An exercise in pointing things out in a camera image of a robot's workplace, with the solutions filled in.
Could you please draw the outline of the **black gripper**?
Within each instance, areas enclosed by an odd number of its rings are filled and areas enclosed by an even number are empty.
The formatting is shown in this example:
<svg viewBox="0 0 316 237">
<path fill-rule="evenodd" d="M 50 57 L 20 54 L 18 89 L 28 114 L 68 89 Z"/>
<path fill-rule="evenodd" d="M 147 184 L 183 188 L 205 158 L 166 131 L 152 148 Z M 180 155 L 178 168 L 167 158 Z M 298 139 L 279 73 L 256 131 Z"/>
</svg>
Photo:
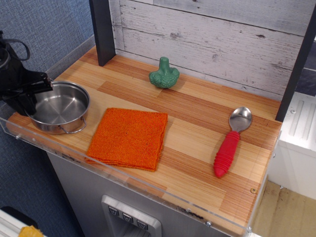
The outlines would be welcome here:
<svg viewBox="0 0 316 237">
<path fill-rule="evenodd" d="M 26 57 L 20 58 L 11 43 L 25 47 Z M 30 58 L 30 50 L 18 39 L 5 39 L 0 32 L 0 99 L 22 116 L 36 113 L 36 94 L 53 90 L 52 80 L 44 72 L 29 71 L 22 62 Z"/>
</svg>

